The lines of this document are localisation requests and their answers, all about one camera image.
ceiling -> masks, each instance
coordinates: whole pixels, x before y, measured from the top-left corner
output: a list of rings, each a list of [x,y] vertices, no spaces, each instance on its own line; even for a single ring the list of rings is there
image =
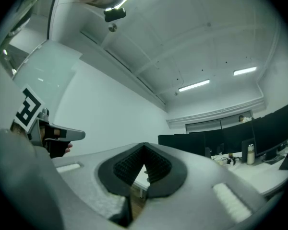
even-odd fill
[[[265,0],[127,0],[123,7],[127,16],[114,21],[116,32],[93,7],[81,32],[164,103],[200,88],[217,92],[256,82],[273,54],[276,14]],[[233,76],[253,66],[255,72]],[[209,86],[178,91],[206,79]]]

desk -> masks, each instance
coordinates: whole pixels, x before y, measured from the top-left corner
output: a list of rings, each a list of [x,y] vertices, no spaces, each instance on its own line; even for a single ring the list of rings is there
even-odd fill
[[[288,147],[280,152],[282,155],[286,155],[287,153]],[[241,157],[242,152],[237,152],[233,155],[234,157]],[[219,155],[216,157],[216,161],[223,157],[228,157],[228,154]],[[261,195],[268,196],[281,188],[288,180],[288,171],[279,170],[283,161],[284,159],[272,165],[262,162],[260,158],[257,158],[253,165],[247,165],[238,161],[235,165],[229,166],[228,170],[251,184]],[[143,190],[146,191],[150,185],[147,181],[148,175],[144,171],[146,171],[145,166],[143,166],[134,182],[141,192]]]

wooden floor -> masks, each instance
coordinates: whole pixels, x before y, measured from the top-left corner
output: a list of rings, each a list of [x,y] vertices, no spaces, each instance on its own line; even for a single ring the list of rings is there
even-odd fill
[[[146,191],[143,191],[143,198],[140,198],[140,188],[132,185],[131,187],[131,208],[133,219],[136,219],[145,205]]]

computer monitor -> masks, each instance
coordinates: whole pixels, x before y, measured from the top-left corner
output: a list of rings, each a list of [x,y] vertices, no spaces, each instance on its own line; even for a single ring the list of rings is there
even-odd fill
[[[265,160],[276,157],[277,148],[288,140],[287,122],[274,113],[252,121],[255,138],[255,156],[266,154]]]
[[[160,135],[158,136],[158,143],[159,145],[205,156],[205,138],[203,132],[187,135]]]
[[[205,146],[210,148],[211,155],[217,155],[220,151],[218,147],[222,147],[224,143],[223,132],[221,129],[205,131]]]
[[[238,124],[222,129],[224,137],[224,153],[241,152],[241,144],[244,140],[253,138],[250,122]]]

bottle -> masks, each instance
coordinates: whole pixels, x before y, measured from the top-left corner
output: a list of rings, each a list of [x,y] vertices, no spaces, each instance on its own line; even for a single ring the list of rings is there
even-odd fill
[[[255,163],[255,149],[254,149],[254,144],[250,144],[248,146],[248,158],[247,162],[248,165],[252,165]]]

